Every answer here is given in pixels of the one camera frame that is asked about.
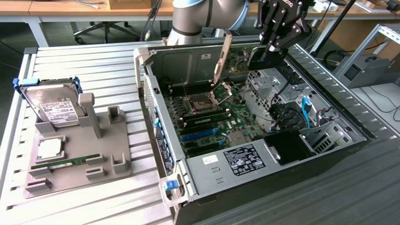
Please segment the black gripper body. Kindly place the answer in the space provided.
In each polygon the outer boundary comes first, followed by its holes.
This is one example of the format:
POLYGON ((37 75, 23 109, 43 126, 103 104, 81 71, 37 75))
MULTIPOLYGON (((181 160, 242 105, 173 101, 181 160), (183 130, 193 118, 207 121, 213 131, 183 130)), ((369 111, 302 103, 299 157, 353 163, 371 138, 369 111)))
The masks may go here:
POLYGON ((283 10, 291 14, 309 13, 307 0, 259 0, 258 3, 258 14, 278 14, 283 10))

